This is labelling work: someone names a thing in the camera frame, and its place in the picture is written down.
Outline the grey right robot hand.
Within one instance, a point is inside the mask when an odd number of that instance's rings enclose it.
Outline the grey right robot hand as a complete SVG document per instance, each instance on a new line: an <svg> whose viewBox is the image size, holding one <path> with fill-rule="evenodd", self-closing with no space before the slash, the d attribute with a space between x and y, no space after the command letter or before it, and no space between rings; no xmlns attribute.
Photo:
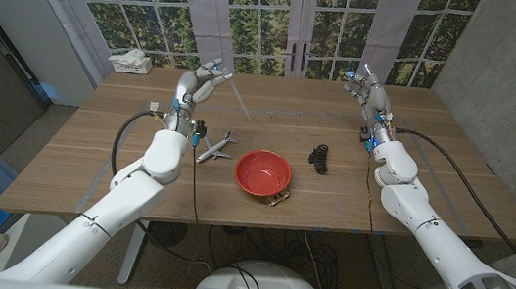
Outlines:
<svg viewBox="0 0 516 289"><path fill-rule="evenodd" d="M344 88L361 107L365 126L360 130L360 139L365 142L367 151L393 140L391 132L393 114L391 100L379 77L364 64L365 74L346 71L347 84Z"/></svg>

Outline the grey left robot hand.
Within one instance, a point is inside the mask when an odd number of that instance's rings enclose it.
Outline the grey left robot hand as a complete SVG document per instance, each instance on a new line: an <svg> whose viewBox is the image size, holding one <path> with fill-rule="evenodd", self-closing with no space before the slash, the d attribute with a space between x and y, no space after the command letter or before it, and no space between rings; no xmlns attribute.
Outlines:
<svg viewBox="0 0 516 289"><path fill-rule="evenodd" d="M202 63L178 79L170 100L171 107L164 116L167 130L186 136L191 132L190 124L196 107L209 100L217 87L233 77L228 69L222 68L222 62L219 58Z"/></svg>

